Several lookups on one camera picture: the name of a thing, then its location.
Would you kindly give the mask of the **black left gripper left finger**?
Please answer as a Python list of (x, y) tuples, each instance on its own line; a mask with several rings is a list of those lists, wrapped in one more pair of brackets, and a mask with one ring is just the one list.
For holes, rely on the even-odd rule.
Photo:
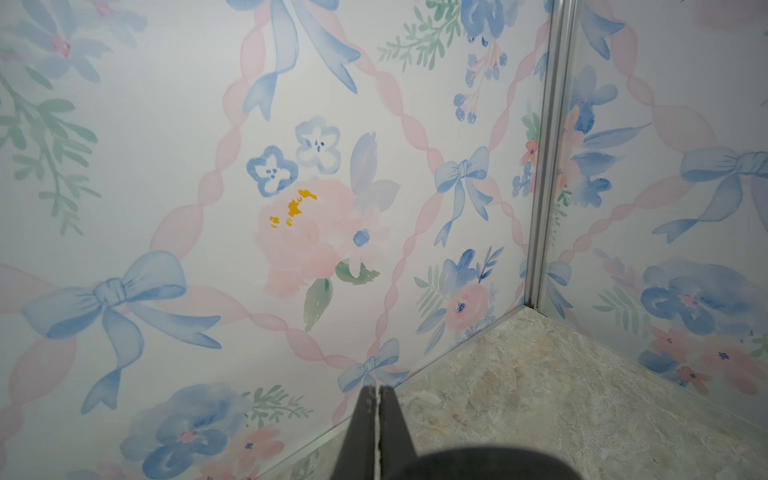
[(373, 480), (375, 476), (377, 390), (361, 389), (331, 480)]

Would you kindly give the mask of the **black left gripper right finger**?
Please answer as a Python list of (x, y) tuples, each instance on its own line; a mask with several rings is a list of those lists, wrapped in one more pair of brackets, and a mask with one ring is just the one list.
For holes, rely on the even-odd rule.
[(418, 455), (411, 439), (395, 389), (379, 389), (380, 478), (396, 479)]

